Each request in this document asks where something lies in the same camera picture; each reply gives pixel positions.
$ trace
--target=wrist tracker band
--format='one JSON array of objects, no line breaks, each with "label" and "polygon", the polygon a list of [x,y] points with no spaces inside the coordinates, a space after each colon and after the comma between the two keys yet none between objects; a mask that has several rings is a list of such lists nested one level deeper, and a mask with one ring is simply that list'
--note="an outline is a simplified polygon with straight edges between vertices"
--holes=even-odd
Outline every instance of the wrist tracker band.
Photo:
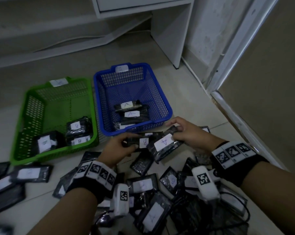
[{"label": "wrist tracker band", "polygon": [[67,192],[74,188],[85,188],[95,195],[99,204],[113,189],[116,176],[117,174],[102,162],[85,162],[73,177]]},{"label": "wrist tracker band", "polygon": [[211,161],[218,175],[240,187],[259,162],[268,162],[244,142],[224,142],[212,151]]}]

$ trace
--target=green plastic basket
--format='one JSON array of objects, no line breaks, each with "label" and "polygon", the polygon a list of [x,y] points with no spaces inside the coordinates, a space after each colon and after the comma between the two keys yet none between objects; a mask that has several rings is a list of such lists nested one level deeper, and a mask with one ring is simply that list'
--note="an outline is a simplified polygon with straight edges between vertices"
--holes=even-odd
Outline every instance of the green plastic basket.
[{"label": "green plastic basket", "polygon": [[[16,126],[10,161],[12,165],[44,162],[98,145],[91,80],[66,77],[68,84],[53,87],[50,82],[30,88],[24,98]],[[79,145],[30,155],[32,138],[52,130],[66,133],[66,123],[87,116],[92,119],[93,137]]]}]

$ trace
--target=cabinet drawer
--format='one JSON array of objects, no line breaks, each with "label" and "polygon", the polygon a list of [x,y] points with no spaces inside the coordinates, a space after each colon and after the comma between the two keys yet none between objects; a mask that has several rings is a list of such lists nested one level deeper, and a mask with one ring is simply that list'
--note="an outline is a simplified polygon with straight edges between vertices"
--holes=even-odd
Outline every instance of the cabinet drawer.
[{"label": "cabinet drawer", "polygon": [[99,11],[111,11],[127,7],[138,7],[176,0],[96,0]]}]

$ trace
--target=hand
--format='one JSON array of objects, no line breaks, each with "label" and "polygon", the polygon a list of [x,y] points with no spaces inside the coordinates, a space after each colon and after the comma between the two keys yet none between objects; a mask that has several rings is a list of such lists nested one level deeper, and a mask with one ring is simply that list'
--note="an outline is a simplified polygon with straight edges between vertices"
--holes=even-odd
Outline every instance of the hand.
[{"label": "hand", "polygon": [[112,168],[117,165],[123,158],[133,153],[139,146],[134,144],[127,148],[121,145],[121,142],[126,138],[138,138],[140,135],[133,133],[122,133],[113,137],[106,144],[103,152],[98,157],[98,162],[103,162],[106,166]]},{"label": "hand", "polygon": [[181,140],[193,148],[201,148],[212,152],[216,147],[225,142],[222,138],[218,138],[211,133],[202,130],[199,126],[186,121],[184,118],[175,117],[166,123],[166,126],[172,124],[180,124],[178,130],[180,132],[173,134],[173,139]]}]

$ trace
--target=blue plastic basket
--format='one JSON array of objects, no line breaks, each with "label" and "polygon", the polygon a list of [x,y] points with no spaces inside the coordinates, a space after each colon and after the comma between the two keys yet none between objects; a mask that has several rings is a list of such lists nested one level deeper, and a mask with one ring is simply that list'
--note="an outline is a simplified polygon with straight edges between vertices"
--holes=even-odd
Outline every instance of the blue plastic basket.
[{"label": "blue plastic basket", "polygon": [[[173,110],[147,63],[124,63],[99,71],[94,75],[94,86],[99,127],[106,136],[159,127],[173,115]],[[115,113],[114,105],[135,100],[149,105],[150,120],[115,130],[114,122],[119,122],[120,116]]]}]

